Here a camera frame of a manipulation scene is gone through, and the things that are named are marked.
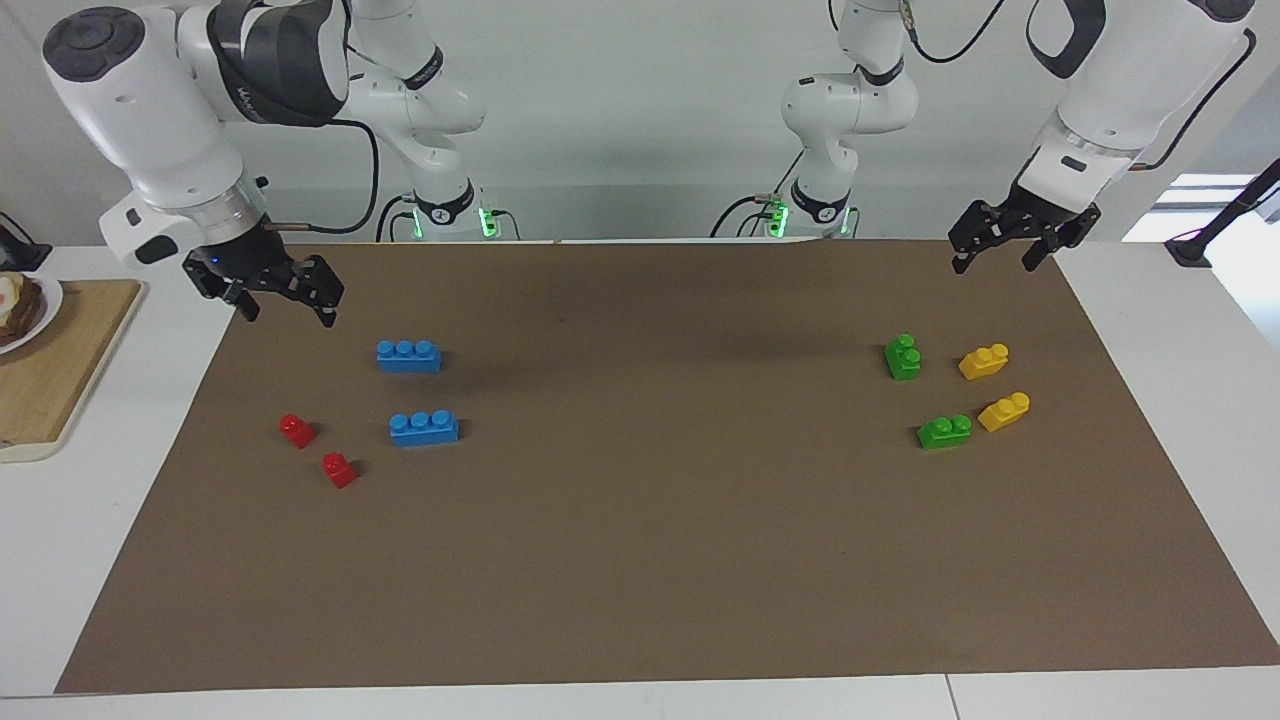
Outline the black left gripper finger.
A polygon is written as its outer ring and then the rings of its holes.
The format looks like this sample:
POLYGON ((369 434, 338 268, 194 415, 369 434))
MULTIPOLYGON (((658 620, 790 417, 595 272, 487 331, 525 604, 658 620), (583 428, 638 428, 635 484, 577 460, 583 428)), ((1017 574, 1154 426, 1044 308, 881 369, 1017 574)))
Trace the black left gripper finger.
POLYGON ((1046 227, 1021 256, 1027 272, 1034 272, 1046 259, 1061 249, 1074 249, 1085 237, 1085 223, 1071 220, 1057 228, 1046 227))
POLYGON ((948 231, 948 242, 954 249, 951 266, 956 274, 964 274, 977 256, 1006 242, 1001 220, 1005 209, 988 202, 970 202, 948 231))

